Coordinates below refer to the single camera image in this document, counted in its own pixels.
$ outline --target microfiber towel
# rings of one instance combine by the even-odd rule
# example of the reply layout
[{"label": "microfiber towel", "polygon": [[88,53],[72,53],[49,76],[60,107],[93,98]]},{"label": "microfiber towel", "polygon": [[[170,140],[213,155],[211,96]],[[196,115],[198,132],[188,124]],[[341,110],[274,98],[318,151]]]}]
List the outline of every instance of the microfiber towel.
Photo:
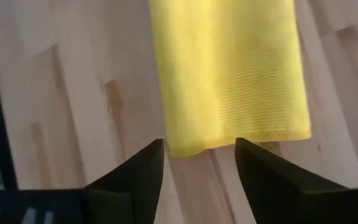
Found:
[{"label": "microfiber towel", "polygon": [[293,0],[149,0],[173,156],[310,137]]}]

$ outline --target butcher block countertop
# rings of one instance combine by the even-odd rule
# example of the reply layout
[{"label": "butcher block countertop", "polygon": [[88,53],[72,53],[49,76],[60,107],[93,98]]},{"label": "butcher block countertop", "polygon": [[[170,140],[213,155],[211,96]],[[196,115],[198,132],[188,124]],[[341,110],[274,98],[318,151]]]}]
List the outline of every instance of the butcher block countertop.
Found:
[{"label": "butcher block countertop", "polygon": [[[262,146],[358,187],[358,0],[295,1],[313,137]],[[147,1],[0,0],[0,94],[20,188],[114,169],[165,135]],[[234,148],[167,156],[155,222],[255,223]]]}]

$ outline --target wooden surface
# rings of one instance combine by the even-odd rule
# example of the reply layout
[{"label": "wooden surface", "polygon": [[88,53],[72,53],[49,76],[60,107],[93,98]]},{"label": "wooden surface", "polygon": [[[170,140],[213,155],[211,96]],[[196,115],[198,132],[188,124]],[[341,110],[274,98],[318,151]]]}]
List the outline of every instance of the wooden surface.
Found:
[{"label": "wooden surface", "polygon": [[[358,187],[358,0],[296,0],[313,138],[262,146]],[[22,189],[85,185],[164,136],[147,1],[0,0],[0,92]],[[165,160],[156,223],[255,223],[234,149]]]}]

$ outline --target yellow cloth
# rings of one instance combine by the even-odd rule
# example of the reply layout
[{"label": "yellow cloth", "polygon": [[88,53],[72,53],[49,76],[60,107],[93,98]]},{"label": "yellow cloth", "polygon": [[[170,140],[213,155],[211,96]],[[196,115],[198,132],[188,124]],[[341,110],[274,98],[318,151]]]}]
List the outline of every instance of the yellow cloth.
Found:
[{"label": "yellow cloth", "polygon": [[149,0],[168,144],[310,137],[293,0]]}]

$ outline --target yellow towel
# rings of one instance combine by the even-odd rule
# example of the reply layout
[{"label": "yellow towel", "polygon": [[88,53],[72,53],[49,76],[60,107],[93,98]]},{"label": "yellow towel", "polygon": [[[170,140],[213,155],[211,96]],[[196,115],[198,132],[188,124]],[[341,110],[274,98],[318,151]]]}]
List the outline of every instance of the yellow towel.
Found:
[{"label": "yellow towel", "polygon": [[293,0],[149,0],[173,156],[310,137]]}]

